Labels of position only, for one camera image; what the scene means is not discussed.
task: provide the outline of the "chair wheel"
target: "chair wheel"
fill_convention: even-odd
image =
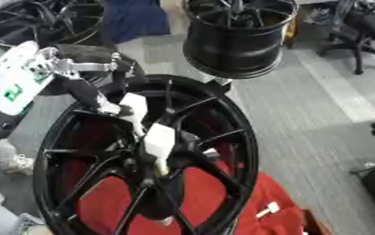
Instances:
[[[355,70],[355,75],[361,75],[363,74],[363,70]]]
[[[323,56],[326,56],[327,51],[326,51],[326,50],[318,50],[318,51],[317,51],[317,54],[318,54],[320,57],[323,57]]]
[[[333,33],[330,33],[326,40],[330,42],[334,42],[336,40],[336,37]]]

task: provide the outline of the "robotic arm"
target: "robotic arm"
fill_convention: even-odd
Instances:
[[[144,77],[137,62],[114,52],[111,63],[75,63],[58,58],[59,50],[49,47],[40,50],[34,41],[12,48],[0,58],[0,139],[6,138],[28,113],[36,95],[39,95],[56,77],[62,86],[79,102],[106,115],[128,119],[135,127],[135,134],[142,135],[141,119],[135,117],[147,112],[145,100],[134,95],[128,102],[110,103],[79,72],[131,72]]]

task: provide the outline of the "metal bracket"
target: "metal bracket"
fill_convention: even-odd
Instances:
[[[55,70],[66,72],[66,71],[78,71],[78,72],[109,72],[118,69],[118,65],[115,62],[112,63],[95,63],[95,62],[73,62],[70,59],[58,60],[55,64]]]
[[[227,93],[232,89],[232,81],[233,79],[215,77],[207,82],[207,85],[210,85],[213,89],[216,89],[219,92]]]

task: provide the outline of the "tire-less rim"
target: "tire-less rim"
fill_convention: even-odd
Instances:
[[[244,114],[225,95],[213,92],[200,82],[171,75],[148,77],[148,84],[130,83],[126,91],[147,97],[149,113],[143,123],[146,128],[159,120],[176,130],[176,146],[168,159],[171,173],[165,177],[155,176],[153,185],[143,186],[143,176],[134,177],[126,168],[125,162],[129,159],[146,165],[140,145],[131,139],[129,125],[117,118],[85,110],[78,104],[69,107],[43,141],[34,172],[34,193],[40,212],[56,235],[96,234],[81,221],[77,204],[79,198],[108,176],[122,179],[132,191],[131,202],[114,234],[128,234],[133,218],[146,210],[139,205],[146,205],[146,195],[152,190],[165,198],[181,234],[222,234],[244,207],[255,185],[258,166],[256,138]],[[119,102],[124,93],[117,84],[108,84],[102,91],[113,102]],[[82,127],[85,129],[86,123],[97,125],[100,132],[109,129],[113,133],[105,139],[100,138],[101,145],[86,139],[87,147],[81,149],[83,143],[75,135],[85,139]],[[92,136],[98,140],[96,133]],[[112,143],[118,139],[120,146],[112,149]],[[226,163],[228,172],[204,154],[211,148],[223,152],[220,160]],[[60,193],[58,186],[66,182],[63,163],[70,160],[91,163],[89,170],[68,192]],[[169,189],[172,184],[183,184],[179,176],[189,167],[200,168],[219,180],[226,192],[219,208],[197,227],[186,218],[180,209],[180,198],[175,198]],[[136,175],[146,172],[142,165],[136,164],[136,169],[139,169]]]
[[[243,0],[243,10],[234,13],[225,0],[184,0],[192,21],[213,28],[237,30],[272,30],[291,21],[298,7],[293,0]]]
[[[0,8],[0,47],[27,40],[77,44],[97,33],[102,16],[97,0],[16,2]]]

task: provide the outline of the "green label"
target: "green label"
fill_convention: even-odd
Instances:
[[[14,102],[16,98],[22,93],[22,88],[18,84],[15,84],[13,88],[7,89],[7,91],[5,92],[5,97],[11,102]]]

